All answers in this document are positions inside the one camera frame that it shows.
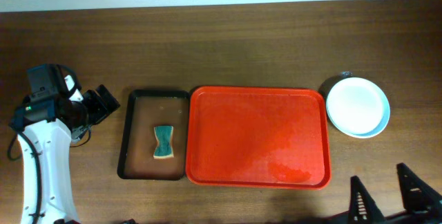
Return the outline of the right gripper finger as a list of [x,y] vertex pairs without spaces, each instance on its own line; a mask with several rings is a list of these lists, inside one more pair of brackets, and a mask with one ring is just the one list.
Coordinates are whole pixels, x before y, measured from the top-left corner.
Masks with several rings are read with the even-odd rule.
[[350,185],[351,195],[347,222],[364,224],[384,222],[384,215],[358,176],[350,178]]
[[396,166],[403,206],[412,213],[441,213],[441,195],[421,180],[405,163]]

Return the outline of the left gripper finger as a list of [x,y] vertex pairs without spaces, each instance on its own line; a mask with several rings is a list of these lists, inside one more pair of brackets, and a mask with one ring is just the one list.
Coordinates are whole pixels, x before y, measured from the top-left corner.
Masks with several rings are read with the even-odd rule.
[[100,98],[103,100],[108,113],[113,113],[120,107],[119,102],[103,84],[100,84],[96,88],[96,91]]
[[86,91],[84,105],[88,113],[89,124],[99,124],[110,115],[108,108],[109,92]]

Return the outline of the green yellow sponge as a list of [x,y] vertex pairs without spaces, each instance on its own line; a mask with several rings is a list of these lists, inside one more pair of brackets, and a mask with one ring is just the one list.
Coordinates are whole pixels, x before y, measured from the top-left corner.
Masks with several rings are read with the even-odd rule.
[[173,126],[162,125],[154,127],[155,139],[157,140],[157,146],[155,148],[153,157],[154,159],[167,159],[173,158]]

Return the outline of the pale blue plate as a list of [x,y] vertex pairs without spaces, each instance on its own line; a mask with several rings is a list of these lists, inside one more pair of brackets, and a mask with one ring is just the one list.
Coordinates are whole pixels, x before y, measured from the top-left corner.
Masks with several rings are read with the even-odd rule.
[[331,123],[344,134],[372,138],[385,130],[390,121],[390,103],[375,83],[361,77],[341,79],[326,98]]

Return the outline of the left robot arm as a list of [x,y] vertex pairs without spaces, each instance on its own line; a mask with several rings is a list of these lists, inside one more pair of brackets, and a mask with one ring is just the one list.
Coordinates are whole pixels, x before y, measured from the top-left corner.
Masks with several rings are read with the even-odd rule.
[[19,106],[10,123],[23,159],[22,223],[79,223],[70,179],[69,152],[92,126],[119,108],[104,85],[81,94],[41,87]]

